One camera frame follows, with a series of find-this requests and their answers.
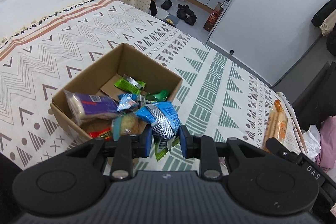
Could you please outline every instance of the black bag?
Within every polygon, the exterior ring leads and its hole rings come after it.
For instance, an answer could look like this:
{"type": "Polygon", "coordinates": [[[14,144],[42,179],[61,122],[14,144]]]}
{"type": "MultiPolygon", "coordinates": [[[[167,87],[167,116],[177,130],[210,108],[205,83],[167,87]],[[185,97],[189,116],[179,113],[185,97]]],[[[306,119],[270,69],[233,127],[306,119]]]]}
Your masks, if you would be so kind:
{"type": "Polygon", "coordinates": [[[336,56],[336,25],[331,33],[327,37],[327,50],[333,55],[336,56]]]}
{"type": "Polygon", "coordinates": [[[319,11],[314,15],[311,22],[315,27],[320,27],[325,19],[336,9],[336,0],[329,0],[319,11]]]}

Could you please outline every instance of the snack package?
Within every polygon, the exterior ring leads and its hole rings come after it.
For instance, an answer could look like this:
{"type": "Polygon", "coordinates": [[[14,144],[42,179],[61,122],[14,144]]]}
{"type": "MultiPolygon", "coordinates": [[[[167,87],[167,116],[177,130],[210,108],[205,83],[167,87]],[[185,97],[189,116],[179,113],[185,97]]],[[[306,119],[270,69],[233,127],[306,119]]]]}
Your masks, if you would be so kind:
{"type": "Polygon", "coordinates": [[[105,128],[101,131],[89,132],[88,134],[92,138],[101,137],[101,138],[104,138],[106,141],[110,140],[111,136],[112,136],[111,128],[109,128],[109,127],[105,128]]]}
{"type": "Polygon", "coordinates": [[[133,78],[124,75],[123,78],[120,78],[117,82],[115,82],[114,85],[121,90],[139,95],[145,88],[146,83],[142,81],[136,81],[133,78]]]}
{"type": "Polygon", "coordinates": [[[165,102],[167,101],[167,98],[169,96],[168,90],[162,90],[161,92],[157,94],[147,94],[146,100],[151,102],[165,102]]]}
{"type": "Polygon", "coordinates": [[[139,135],[139,119],[134,113],[122,115],[112,121],[113,140],[117,141],[122,135],[139,135]]]}
{"type": "Polygon", "coordinates": [[[275,100],[268,116],[267,127],[262,143],[263,150],[269,152],[265,144],[269,138],[276,138],[281,144],[284,143],[288,118],[284,112],[280,100],[275,100]]]}
{"type": "Polygon", "coordinates": [[[115,101],[108,96],[86,95],[64,90],[76,124],[93,119],[113,119],[119,115],[115,101]]]}
{"type": "Polygon", "coordinates": [[[171,102],[157,102],[147,104],[135,114],[151,125],[156,160],[160,160],[179,142],[177,132],[181,121],[175,108],[171,102]]]}
{"type": "Polygon", "coordinates": [[[120,103],[118,105],[117,111],[131,109],[135,106],[141,108],[145,105],[145,96],[144,95],[137,95],[132,93],[125,93],[118,95],[118,99],[120,103]]]}
{"type": "Polygon", "coordinates": [[[138,105],[137,103],[138,96],[136,94],[132,93],[120,94],[118,95],[118,98],[120,100],[120,103],[118,105],[117,111],[130,109],[138,105]]]}

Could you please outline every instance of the baseboard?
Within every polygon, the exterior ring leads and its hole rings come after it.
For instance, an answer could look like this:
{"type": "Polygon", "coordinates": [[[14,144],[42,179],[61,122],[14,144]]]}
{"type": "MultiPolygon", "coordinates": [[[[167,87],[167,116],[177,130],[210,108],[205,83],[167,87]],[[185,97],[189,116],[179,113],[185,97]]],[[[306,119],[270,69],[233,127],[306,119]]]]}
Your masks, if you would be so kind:
{"type": "Polygon", "coordinates": [[[204,11],[208,12],[208,13],[212,13],[213,9],[209,8],[208,6],[204,5],[203,3],[200,3],[197,0],[186,0],[194,5],[196,5],[197,7],[203,9],[204,11]]]}
{"type": "Polygon", "coordinates": [[[203,3],[200,3],[199,1],[197,0],[186,0],[194,5],[196,5],[197,7],[201,8],[202,10],[208,12],[208,13],[212,13],[212,9],[209,8],[208,6],[204,5],[203,3]]]}

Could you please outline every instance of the white blanket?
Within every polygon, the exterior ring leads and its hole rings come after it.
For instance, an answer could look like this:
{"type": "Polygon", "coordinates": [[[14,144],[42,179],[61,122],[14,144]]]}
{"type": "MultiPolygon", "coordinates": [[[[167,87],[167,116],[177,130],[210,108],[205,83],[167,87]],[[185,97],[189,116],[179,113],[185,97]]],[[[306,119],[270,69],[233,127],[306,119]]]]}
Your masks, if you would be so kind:
{"type": "Polygon", "coordinates": [[[0,0],[0,42],[24,26],[82,0],[0,0]]]}

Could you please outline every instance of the pink cloth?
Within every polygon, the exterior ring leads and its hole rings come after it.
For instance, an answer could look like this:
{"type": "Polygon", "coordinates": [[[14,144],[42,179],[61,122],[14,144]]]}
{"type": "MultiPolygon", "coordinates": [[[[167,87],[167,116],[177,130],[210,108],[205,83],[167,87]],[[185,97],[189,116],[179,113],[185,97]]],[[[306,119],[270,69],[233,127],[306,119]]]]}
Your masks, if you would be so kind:
{"type": "Polygon", "coordinates": [[[321,152],[315,158],[315,162],[324,171],[334,168],[336,161],[336,116],[329,116],[322,124],[321,152]]]}

